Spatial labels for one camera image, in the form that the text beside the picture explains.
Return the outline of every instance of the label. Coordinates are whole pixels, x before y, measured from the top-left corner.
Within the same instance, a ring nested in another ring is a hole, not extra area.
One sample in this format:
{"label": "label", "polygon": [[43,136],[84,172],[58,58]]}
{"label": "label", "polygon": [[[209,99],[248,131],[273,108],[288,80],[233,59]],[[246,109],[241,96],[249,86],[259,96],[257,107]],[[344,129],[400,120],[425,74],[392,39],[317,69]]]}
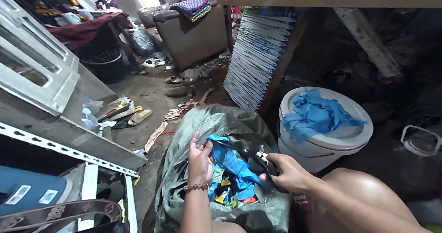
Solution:
{"label": "label", "polygon": [[14,205],[18,203],[30,190],[31,186],[22,185],[20,188],[15,192],[15,194],[9,198],[4,204],[5,205]]}
{"label": "label", "polygon": [[38,201],[39,204],[49,204],[55,196],[57,196],[58,191],[56,190],[47,190],[46,193],[41,197],[41,199]]}

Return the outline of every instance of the scissors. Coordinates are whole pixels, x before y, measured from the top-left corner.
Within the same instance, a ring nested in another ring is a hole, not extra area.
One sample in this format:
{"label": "scissors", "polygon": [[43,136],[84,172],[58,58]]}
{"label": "scissors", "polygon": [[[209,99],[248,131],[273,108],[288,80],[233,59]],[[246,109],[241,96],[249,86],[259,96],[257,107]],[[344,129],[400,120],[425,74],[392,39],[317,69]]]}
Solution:
{"label": "scissors", "polygon": [[270,182],[275,189],[281,193],[289,193],[286,189],[280,187],[273,179],[272,176],[279,176],[279,170],[276,167],[276,165],[272,163],[272,167],[269,166],[269,160],[267,159],[267,153],[264,152],[264,146],[261,145],[261,148],[257,152],[250,151],[247,148],[237,148],[233,145],[230,145],[227,142],[223,142],[220,140],[212,140],[214,142],[217,142],[221,145],[224,145],[228,148],[231,148],[233,150],[236,150],[243,158],[248,159],[251,158],[254,162],[256,162],[263,170],[264,173],[267,175],[267,180]]}

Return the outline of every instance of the person's left hand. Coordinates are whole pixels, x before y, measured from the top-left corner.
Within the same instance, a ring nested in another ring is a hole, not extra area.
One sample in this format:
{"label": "person's left hand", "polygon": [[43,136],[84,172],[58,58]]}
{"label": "person's left hand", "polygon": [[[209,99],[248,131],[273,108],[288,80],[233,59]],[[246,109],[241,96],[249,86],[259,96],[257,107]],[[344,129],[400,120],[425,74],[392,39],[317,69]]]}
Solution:
{"label": "person's left hand", "polygon": [[195,132],[189,146],[189,173],[187,177],[189,185],[208,183],[213,175],[213,157],[209,157],[213,143],[209,140],[196,147],[198,138],[199,132]]}

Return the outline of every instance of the beaded bracelet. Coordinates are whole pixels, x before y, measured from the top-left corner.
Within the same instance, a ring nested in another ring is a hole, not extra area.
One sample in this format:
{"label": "beaded bracelet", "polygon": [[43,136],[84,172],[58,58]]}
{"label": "beaded bracelet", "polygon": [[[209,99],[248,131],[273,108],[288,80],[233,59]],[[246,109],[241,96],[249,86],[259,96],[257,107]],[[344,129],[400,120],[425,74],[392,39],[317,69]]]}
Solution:
{"label": "beaded bracelet", "polygon": [[186,185],[184,187],[184,191],[191,191],[191,190],[206,190],[207,188],[212,187],[211,183],[202,183],[202,184],[195,184],[195,185]]}

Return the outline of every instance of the brown armchair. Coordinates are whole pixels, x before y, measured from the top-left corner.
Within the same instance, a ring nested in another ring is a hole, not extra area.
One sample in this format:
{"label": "brown armchair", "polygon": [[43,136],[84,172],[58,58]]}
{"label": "brown armchair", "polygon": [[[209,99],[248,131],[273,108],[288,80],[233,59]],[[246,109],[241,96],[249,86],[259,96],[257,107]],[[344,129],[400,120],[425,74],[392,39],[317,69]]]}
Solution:
{"label": "brown armchair", "polygon": [[[217,0],[209,0],[212,9],[195,22],[176,10],[169,10],[169,4],[184,0],[167,1],[168,3],[158,8],[151,17],[143,15],[142,9],[138,15],[147,32],[178,68],[184,70],[197,61],[227,48],[224,9]],[[154,33],[152,21],[157,28],[157,35]]]}

